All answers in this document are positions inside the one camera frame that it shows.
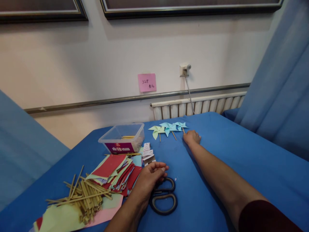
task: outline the paper pinwheel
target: paper pinwheel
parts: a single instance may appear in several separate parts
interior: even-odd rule
[[[174,124],[174,123],[170,124],[170,123],[164,122],[164,123],[161,123],[160,126],[165,127],[165,134],[166,134],[167,137],[168,137],[168,134],[171,131],[178,131],[177,128],[176,128],[176,124]]]
[[[186,126],[186,123],[181,123],[181,122],[175,122],[174,124],[178,125],[178,130],[181,131],[181,129],[183,129],[183,132],[184,132],[184,128],[188,128]]]
[[[164,128],[163,126],[162,126],[162,127],[153,126],[153,127],[149,128],[148,130],[154,131],[154,132],[152,133],[152,136],[154,137],[155,140],[157,140],[157,137],[158,137],[158,134],[159,134],[159,133],[165,133],[164,129],[165,129],[165,128]]]

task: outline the power cord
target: power cord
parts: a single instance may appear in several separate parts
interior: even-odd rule
[[[189,89],[189,85],[188,85],[188,81],[187,81],[187,70],[184,70],[183,72],[184,72],[184,79],[186,80],[187,87],[188,87],[188,92],[189,92],[190,102],[191,102],[191,106],[192,106],[192,111],[193,111],[193,114],[195,114],[194,106],[193,106],[192,99],[191,99],[190,89]]]

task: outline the wall outlet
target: wall outlet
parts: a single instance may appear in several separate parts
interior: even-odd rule
[[[181,64],[179,66],[179,75],[180,77],[185,77],[185,76],[189,76],[189,72],[188,70],[191,69],[191,65],[186,63],[186,64]]]

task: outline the blue curtain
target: blue curtain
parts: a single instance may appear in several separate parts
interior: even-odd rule
[[[0,211],[68,151],[0,91]]]
[[[309,1],[287,3],[235,122],[309,161]]]

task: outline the scissors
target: scissors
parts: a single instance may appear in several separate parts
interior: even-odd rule
[[[169,177],[166,177],[164,181],[169,181],[172,184],[171,188],[160,188],[160,189],[154,189],[151,193],[151,197],[149,200],[149,204],[154,212],[156,212],[159,215],[169,215],[177,208],[177,197],[174,194],[175,190],[175,181]],[[158,199],[166,199],[171,197],[173,199],[173,206],[167,211],[161,211],[155,206],[155,201]]]

